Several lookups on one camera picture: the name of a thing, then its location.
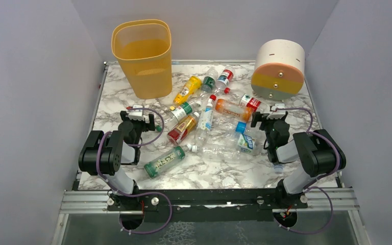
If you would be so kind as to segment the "amber bottle red cap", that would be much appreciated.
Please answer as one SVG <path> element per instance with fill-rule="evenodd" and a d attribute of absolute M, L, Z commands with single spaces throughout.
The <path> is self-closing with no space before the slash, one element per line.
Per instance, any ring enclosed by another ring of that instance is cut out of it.
<path fill-rule="evenodd" d="M 175 125 L 167 134 L 168 140 L 178 146 L 187 135 L 194 130 L 199 122 L 200 113 L 194 112 L 186 116 L 180 123 Z"/>

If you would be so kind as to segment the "clear bottle green white label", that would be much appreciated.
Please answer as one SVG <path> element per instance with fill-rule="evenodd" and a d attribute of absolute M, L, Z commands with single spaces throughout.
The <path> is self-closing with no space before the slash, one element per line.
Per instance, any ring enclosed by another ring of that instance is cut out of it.
<path fill-rule="evenodd" d="M 198 112 L 201 106 L 202 101 L 200 100 L 183 102 L 178 106 L 169 106 L 168 110 L 166 111 L 166 119 L 164 122 L 166 124 L 177 124 L 189 114 Z"/>

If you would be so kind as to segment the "green tinted bottle green cap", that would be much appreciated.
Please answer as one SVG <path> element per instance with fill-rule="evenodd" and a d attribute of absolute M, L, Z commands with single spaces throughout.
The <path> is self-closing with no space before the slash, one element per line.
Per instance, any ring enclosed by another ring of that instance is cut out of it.
<path fill-rule="evenodd" d="M 185 151 L 180 146 L 176 146 L 163 155 L 145 164 L 144 169 L 150 178 L 155 178 L 180 163 L 185 156 Z"/>

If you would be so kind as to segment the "clear bottle blue label red cap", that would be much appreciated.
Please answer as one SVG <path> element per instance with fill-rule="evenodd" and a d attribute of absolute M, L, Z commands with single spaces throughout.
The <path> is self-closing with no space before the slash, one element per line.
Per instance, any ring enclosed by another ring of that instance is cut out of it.
<path fill-rule="evenodd" d="M 199 119 L 197 131 L 194 137 L 194 143 L 196 145 L 203 145 L 211 132 L 213 119 L 213 103 L 215 101 L 216 95 L 212 94 L 209 97 L 207 105 Z"/>

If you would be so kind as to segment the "yellow plastic mesh bin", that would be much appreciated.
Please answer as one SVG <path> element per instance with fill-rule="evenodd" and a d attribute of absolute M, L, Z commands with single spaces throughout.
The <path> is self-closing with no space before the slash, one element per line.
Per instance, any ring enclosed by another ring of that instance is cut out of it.
<path fill-rule="evenodd" d="M 125 22 L 111 37 L 111 50 L 135 95 L 156 99 L 172 91 L 172 35 L 158 19 Z"/>

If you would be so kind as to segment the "clear bottle red white label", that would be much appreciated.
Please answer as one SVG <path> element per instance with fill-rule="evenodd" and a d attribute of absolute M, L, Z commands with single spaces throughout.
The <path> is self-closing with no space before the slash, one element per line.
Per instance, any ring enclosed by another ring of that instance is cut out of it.
<path fill-rule="evenodd" d="M 258 111 L 261 113 L 265 112 L 268 108 L 268 105 L 266 103 L 256 99 L 252 95 L 249 95 L 241 90 L 231 89 L 227 87 L 223 90 L 223 93 L 228 96 L 229 100 L 232 103 L 237 104 L 240 107 L 248 107 L 253 109 L 254 111 Z"/>

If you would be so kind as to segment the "orange drink bottle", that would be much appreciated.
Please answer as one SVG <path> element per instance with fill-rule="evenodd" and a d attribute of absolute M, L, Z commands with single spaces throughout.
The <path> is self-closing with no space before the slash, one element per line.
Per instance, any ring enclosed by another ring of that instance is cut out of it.
<path fill-rule="evenodd" d="M 248 122 L 254 112 L 252 108 L 241 107 L 240 105 L 232 103 L 226 99 L 218 99 L 214 108 L 221 114 L 232 115 L 244 122 Z"/>

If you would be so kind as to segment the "clear bottle blue green label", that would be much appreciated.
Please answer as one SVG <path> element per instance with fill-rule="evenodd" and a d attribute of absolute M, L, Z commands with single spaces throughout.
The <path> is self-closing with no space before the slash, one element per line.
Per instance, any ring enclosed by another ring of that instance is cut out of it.
<path fill-rule="evenodd" d="M 262 141 L 259 138 L 249 134 L 234 134 L 231 145 L 241 153 L 245 153 L 251 156 L 256 156 L 263 152 Z"/>

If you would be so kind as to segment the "clear bottle bright blue label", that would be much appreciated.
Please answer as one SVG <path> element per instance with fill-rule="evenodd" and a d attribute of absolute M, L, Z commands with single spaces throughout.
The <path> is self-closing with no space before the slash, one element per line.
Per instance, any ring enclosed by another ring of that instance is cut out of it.
<path fill-rule="evenodd" d="M 225 131 L 225 136 L 232 138 L 244 134 L 254 138 L 256 141 L 261 140 L 261 136 L 256 132 L 256 129 L 251 128 L 246 122 L 239 120 L 226 120 L 226 119 L 215 119 L 214 124 L 220 129 Z"/>

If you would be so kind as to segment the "small clear bottle blue cap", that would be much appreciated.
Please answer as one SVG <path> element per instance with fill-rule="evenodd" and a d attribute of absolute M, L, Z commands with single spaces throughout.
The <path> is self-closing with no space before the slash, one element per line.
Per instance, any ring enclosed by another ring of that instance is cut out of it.
<path fill-rule="evenodd" d="M 274 173 L 277 175 L 283 174 L 284 165 L 283 164 L 275 164 L 273 165 Z"/>

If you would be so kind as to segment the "white cylindrical container orange lid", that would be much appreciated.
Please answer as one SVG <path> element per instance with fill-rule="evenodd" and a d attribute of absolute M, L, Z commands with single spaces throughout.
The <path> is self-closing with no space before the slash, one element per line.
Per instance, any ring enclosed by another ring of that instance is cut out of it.
<path fill-rule="evenodd" d="M 297 95 L 305 83 L 305 51 L 296 42 L 274 39 L 258 51 L 251 78 L 253 91 L 282 101 Z"/>

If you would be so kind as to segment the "clear unlabeled bottle white cap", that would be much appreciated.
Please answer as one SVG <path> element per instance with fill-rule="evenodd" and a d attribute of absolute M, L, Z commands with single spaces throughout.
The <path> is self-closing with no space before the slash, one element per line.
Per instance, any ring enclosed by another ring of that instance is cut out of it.
<path fill-rule="evenodd" d="M 187 143 L 187 149 L 198 156 L 218 159 L 218 160 L 238 160 L 240 159 L 240 151 L 219 144 L 196 145 Z"/>

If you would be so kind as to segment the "clear bottle dark green label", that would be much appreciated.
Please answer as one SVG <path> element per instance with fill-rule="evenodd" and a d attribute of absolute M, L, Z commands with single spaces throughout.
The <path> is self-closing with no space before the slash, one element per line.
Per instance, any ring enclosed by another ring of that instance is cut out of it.
<path fill-rule="evenodd" d="M 200 90 L 202 92 L 211 93 L 215 88 L 215 81 L 218 78 L 218 72 L 214 68 L 206 71 Z"/>

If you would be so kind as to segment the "yellow juice bottle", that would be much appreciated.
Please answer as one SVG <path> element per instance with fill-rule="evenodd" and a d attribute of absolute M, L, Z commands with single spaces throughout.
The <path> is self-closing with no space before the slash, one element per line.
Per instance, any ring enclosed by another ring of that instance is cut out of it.
<path fill-rule="evenodd" d="M 182 89 L 178 92 L 173 100 L 173 105 L 181 105 L 186 102 L 191 95 L 197 91 L 202 84 L 201 79 L 196 76 L 191 76 L 184 84 Z"/>

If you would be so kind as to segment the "black aluminium base frame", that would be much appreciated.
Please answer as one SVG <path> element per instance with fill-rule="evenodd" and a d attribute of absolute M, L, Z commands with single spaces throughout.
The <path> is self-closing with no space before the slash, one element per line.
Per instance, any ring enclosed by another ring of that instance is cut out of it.
<path fill-rule="evenodd" d="M 235 68 L 237 82 L 232 82 L 233 88 L 249 91 L 252 62 L 207 62 L 207 61 L 173 61 L 172 79 L 174 86 L 184 84 L 185 78 L 199 76 L 200 78 L 210 68 L 218 72 L 226 66 Z M 102 95 L 93 122 L 93 128 L 111 130 L 118 126 L 118 113 L 124 109 L 124 102 L 139 102 L 135 96 L 130 96 L 130 85 L 117 62 L 106 62 Z M 172 169 L 171 174 L 164 174 L 159 179 L 149 179 L 141 163 L 138 167 L 129 169 L 130 177 L 134 178 L 141 192 L 158 191 L 164 193 L 171 201 L 173 214 L 170 222 L 204 222 L 226 220 L 258 220 L 270 221 L 272 212 L 286 211 L 275 204 L 274 189 L 250 187 L 274 187 L 281 175 L 276 175 L 271 169 L 266 157 L 249 158 L 246 168 L 239 164 L 226 165 L 225 161 L 207 162 L 201 157 L 187 156 L 181 165 Z M 60 214 L 121 214 L 125 217 L 141 216 L 141 206 L 125 208 L 109 201 L 106 183 L 99 177 L 89 177 L 89 174 L 79 174 L 80 183 L 75 191 L 66 191 L 61 203 Z M 322 188 L 329 196 L 333 211 L 358 212 L 360 206 L 352 188 L 332 188 L 334 177 L 321 180 L 318 184 L 328 184 Z M 298 198 L 292 204 L 291 212 L 320 212 L 330 211 L 330 203 L 326 195 L 318 189 L 304 194 L 306 198 Z M 146 222 L 164 223 L 169 216 L 169 206 L 163 196 L 144 195 L 144 212 Z"/>

